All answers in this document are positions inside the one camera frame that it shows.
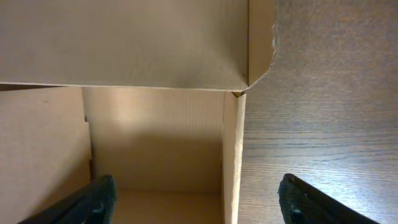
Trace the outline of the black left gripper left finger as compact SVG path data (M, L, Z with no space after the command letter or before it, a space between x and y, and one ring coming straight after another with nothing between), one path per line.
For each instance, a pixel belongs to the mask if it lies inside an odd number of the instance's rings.
M115 181L104 175L19 224L110 224L116 201Z

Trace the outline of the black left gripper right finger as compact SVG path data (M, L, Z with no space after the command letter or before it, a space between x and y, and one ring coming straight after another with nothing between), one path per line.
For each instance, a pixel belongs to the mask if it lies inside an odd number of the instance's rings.
M284 174L278 195L285 223L376 224L293 174Z

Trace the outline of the brown cardboard box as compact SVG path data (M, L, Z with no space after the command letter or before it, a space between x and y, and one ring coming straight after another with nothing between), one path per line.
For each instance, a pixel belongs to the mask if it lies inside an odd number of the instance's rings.
M1 222L111 175L111 223L236 223L271 0L1 2Z

